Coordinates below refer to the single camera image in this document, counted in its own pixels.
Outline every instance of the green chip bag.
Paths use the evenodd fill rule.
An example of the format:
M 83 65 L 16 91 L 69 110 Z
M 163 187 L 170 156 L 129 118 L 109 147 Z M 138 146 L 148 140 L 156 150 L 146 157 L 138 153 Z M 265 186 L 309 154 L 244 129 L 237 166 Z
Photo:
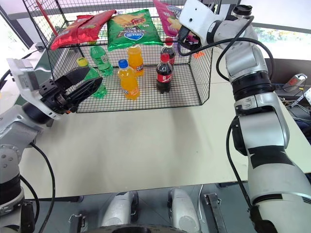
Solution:
M 114 16 L 107 27 L 108 51 L 135 44 L 163 45 L 147 9 Z

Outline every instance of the plastic bottle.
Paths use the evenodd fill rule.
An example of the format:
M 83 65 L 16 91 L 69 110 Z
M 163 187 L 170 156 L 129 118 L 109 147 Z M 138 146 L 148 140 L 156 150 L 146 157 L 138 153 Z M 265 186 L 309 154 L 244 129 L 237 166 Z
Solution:
M 96 42 L 89 42 L 89 44 L 94 45 L 96 44 Z M 103 76 L 113 74 L 113 67 L 109 62 L 108 55 L 101 46 L 98 45 L 90 46 L 89 55 L 91 55 L 93 62 L 96 64 L 98 70 L 101 72 Z
M 137 76 L 144 74 L 144 63 L 141 56 L 141 48 L 139 45 L 131 46 L 127 49 L 128 64 L 137 72 Z
M 128 65 L 125 59 L 119 60 L 118 76 L 121 87 L 127 99 L 136 100 L 140 96 L 136 72 Z
M 165 44 L 163 49 L 161 50 L 161 54 L 167 53 L 170 56 L 170 64 L 173 66 L 175 63 L 176 51 L 173 48 L 173 39 L 167 37 L 165 39 Z
M 167 53 L 161 54 L 161 62 L 156 67 L 156 88 L 161 94 L 171 90 L 171 80 L 173 75 L 173 67 L 169 63 L 170 56 Z
M 87 73 L 86 77 L 84 78 L 84 80 L 89 80 L 89 79 L 96 79 L 99 77 L 99 74 L 97 72 L 97 70 L 91 66 L 88 65 L 88 61 L 86 58 L 84 57 L 80 57 L 77 59 L 77 64 L 80 67 L 86 67 L 88 66 L 90 68 L 89 72 Z M 107 94 L 107 89 L 105 87 L 105 85 L 101 84 L 99 86 L 99 88 L 97 89 L 97 91 L 93 94 L 93 97 L 95 98 L 103 98 L 105 95 Z

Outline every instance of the green soda bottle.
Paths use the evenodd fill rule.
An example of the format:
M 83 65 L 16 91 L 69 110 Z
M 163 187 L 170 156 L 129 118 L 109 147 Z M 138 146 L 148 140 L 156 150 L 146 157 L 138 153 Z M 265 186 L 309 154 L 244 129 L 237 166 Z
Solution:
M 88 61 L 87 59 L 85 59 L 84 57 L 80 57 L 77 59 L 77 64 L 80 67 L 86 67 L 88 66 L 90 68 L 89 72 L 87 73 L 86 77 L 84 78 L 84 80 L 89 80 L 89 79 L 96 79 L 99 77 L 98 72 L 96 71 L 95 68 L 91 67 L 88 65 Z M 93 97 L 95 98 L 103 98 L 105 95 L 107 94 L 107 89 L 105 87 L 105 85 L 101 84 L 99 86 L 99 88 L 97 89 L 97 91 L 93 94 Z
M 89 42 L 89 44 L 95 45 L 96 42 Z M 90 46 L 89 54 L 103 76 L 112 75 L 113 67 L 109 62 L 106 51 L 101 46 Z

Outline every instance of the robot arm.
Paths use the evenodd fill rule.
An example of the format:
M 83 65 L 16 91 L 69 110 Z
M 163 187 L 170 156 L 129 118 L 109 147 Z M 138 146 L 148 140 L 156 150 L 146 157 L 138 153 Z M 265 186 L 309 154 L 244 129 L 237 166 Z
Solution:
M 49 79 L 39 85 L 27 59 L 8 59 L 8 63 L 27 102 L 0 115 L 0 232 L 12 229 L 32 232 L 32 206 L 29 208 L 24 201 L 24 191 L 20 186 L 18 164 L 22 153 L 44 130 L 44 124 L 60 119 L 64 113 L 75 112 L 79 103 L 98 89 L 102 78 L 87 80 L 68 93 L 68 88 L 84 79 L 89 72 L 88 67 L 75 68 L 56 81 Z M 21 223 L 22 216 L 28 216 L 30 222 Z
M 223 20 L 199 1 L 187 0 L 180 14 L 182 28 L 177 39 L 193 49 L 195 46 L 185 42 L 190 31 L 202 46 L 234 38 L 250 14 L 250 6 L 240 5 L 234 9 L 234 21 Z M 257 39 L 252 26 L 241 36 Z M 226 49 L 227 45 L 218 46 Z M 285 153 L 289 129 L 261 51 L 253 43 L 236 41 L 228 48 L 225 63 L 235 98 L 236 117 L 231 123 L 234 145 L 249 161 L 249 205 L 255 230 L 307 232 L 311 229 L 311 186 Z

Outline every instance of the yellow bottle cap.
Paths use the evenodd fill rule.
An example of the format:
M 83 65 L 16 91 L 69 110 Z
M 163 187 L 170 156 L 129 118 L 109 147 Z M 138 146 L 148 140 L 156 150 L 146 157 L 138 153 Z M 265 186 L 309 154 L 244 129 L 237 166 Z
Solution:
M 77 59 L 77 64 L 80 67 L 86 67 L 88 65 L 88 61 L 87 61 L 86 58 L 80 57 L 80 58 Z

